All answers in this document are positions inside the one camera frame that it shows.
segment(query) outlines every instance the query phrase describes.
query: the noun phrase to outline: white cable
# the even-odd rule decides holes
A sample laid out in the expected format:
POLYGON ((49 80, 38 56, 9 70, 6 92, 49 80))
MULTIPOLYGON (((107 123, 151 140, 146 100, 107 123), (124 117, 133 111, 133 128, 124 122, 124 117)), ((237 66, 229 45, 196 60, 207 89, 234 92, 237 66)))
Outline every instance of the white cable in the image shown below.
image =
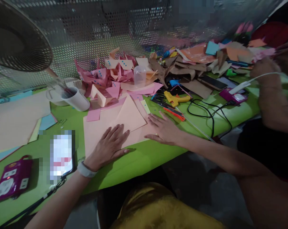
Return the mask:
POLYGON ((183 116, 184 116, 184 118, 185 118, 191 125, 193 125, 193 127, 194 127, 195 129, 197 129, 200 133, 202 133, 202 134, 203 134, 205 137, 207 137, 210 141, 215 142, 215 141, 212 140, 212 138, 209 137, 206 133, 204 133, 204 132, 201 131, 198 127, 196 127, 195 124, 193 124, 184 114, 183 114, 183 116))
POLYGON ((257 76, 249 81, 245 81, 245 82, 242 82, 241 84, 239 84, 238 86, 236 86, 235 88, 233 88, 232 90, 229 91, 230 94, 236 94, 238 91, 244 89, 245 87, 248 87, 251 85, 251 82, 254 81, 255 79, 259 78, 259 77, 262 77, 262 76, 265 76, 265 75, 271 75, 271 74, 278 74, 278 75, 282 75, 282 76, 285 76, 285 74, 283 73, 278 73, 278 72, 273 72, 273 73, 266 73, 266 74, 262 74, 260 76, 257 76))

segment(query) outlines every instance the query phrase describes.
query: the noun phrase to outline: green table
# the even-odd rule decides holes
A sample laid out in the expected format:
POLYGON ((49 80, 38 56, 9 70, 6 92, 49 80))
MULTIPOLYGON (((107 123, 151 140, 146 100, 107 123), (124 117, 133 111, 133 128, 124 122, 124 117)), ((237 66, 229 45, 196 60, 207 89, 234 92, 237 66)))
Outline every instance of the green table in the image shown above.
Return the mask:
MULTIPOLYGON (((232 79, 238 82, 243 82, 248 80, 248 77, 233 77, 232 79)), ((283 86, 285 94, 288 95, 287 80, 284 81, 283 86)), ((248 87, 248 89, 250 91, 249 99, 242 103, 240 107, 227 107, 223 109, 233 127, 259 113, 257 103, 259 92, 258 86, 252 85, 248 87)), ((225 100, 218 95, 218 92, 214 91, 213 93, 214 94, 211 95, 208 100, 206 100, 207 103, 218 106, 225 104, 225 100)), ((156 115, 159 115, 158 110, 160 107, 151 102, 149 98, 144 97, 144 99, 147 101, 150 111, 156 115)), ((182 103, 179 105, 179 108, 195 125, 198 126, 198 128, 200 128, 206 134, 211 135, 212 120, 195 117, 188 114, 188 105, 189 102, 182 103)), ((1 176, 4 166, 19 160, 23 155, 29 154, 34 158, 34 166, 32 169, 29 189, 16 200, 7 199, 0 202, 0 225, 27 208, 29 205, 36 202, 50 190, 51 185, 50 181, 48 180, 48 176, 50 174, 50 139, 54 134, 57 134, 62 130, 75 130, 77 149, 76 161, 80 162, 85 158, 83 117, 86 116, 88 112, 78 112, 71 106, 58 107, 52 103, 51 111, 57 118, 58 123, 44 131, 44 134, 40 135, 37 141, 23 146, 0 162, 1 176)), ((192 112, 205 115, 205 111, 199 109, 198 107, 192 107, 192 112)), ((215 136, 229 129, 229 124, 224 117, 216 114, 214 118, 215 136)), ((180 129, 202 137, 202 134, 196 131, 187 121, 181 122, 175 117, 173 117, 173 120, 180 129)), ((162 145, 151 140, 137 143, 129 148, 134 148, 136 150, 123 156, 114 163, 102 168, 85 189, 84 194, 113 186, 135 176, 142 175, 186 152, 186 149, 162 145)), ((43 204, 41 204, 36 211, 41 209, 43 204)))

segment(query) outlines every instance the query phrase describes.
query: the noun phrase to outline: smartwatch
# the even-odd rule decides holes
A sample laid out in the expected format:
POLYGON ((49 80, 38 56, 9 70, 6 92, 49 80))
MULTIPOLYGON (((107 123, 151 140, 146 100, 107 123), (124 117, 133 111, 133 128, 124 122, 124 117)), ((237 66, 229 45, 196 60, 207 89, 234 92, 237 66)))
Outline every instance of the smartwatch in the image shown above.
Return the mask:
POLYGON ((84 165, 84 161, 78 164, 77 166, 78 172, 83 175, 84 177, 93 178, 97 174, 97 172, 92 172, 84 165))

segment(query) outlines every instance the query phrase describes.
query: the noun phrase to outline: glue gun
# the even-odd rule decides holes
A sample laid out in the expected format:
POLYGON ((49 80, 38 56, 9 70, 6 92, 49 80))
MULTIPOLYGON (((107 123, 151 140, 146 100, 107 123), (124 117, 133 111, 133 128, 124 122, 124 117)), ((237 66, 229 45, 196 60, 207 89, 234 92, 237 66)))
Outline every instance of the glue gun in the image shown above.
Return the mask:
POLYGON ((172 96, 168 91, 165 91, 164 95, 173 107, 176 107, 181 102, 188 102, 191 99, 189 95, 183 98, 172 96))

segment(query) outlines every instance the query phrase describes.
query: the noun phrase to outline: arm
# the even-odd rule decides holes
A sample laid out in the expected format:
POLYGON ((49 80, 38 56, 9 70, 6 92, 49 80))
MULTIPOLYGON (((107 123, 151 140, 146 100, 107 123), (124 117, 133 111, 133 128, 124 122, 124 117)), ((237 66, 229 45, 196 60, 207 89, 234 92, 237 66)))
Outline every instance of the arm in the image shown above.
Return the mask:
POLYGON ((288 229, 288 185, 263 164, 237 150, 210 142, 179 130, 163 113, 163 119, 149 116, 158 135, 147 138, 177 145, 213 161, 234 175, 257 228, 288 229))
MULTIPOLYGON (((104 165, 128 153, 120 149, 129 135, 129 130, 122 134, 124 125, 108 128, 94 151, 85 159, 85 166, 91 171, 98 171, 104 165)), ((26 229, 63 228, 82 191, 91 178, 82 176, 77 170, 72 177, 51 197, 43 208, 28 223, 26 229)))
MULTIPOLYGON (((264 58, 255 65, 251 77, 269 72, 280 72, 280 69, 269 58, 264 58)), ((264 125, 288 133, 288 100, 283 94, 280 76, 266 75, 258 78, 257 81, 260 84, 258 104, 264 125)))

